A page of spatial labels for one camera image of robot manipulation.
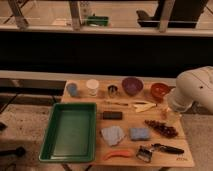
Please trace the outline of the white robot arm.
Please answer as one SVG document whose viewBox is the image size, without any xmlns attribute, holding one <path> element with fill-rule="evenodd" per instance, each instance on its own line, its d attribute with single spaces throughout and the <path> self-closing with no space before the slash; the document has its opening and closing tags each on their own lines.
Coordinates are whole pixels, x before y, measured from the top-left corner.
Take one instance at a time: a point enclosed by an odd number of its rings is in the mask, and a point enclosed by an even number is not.
<svg viewBox="0 0 213 171">
<path fill-rule="evenodd" d="M 180 114 L 198 102 L 213 114 L 213 66 L 187 70 L 176 78 L 176 87 L 167 95 L 166 124 L 172 126 Z"/>
</svg>

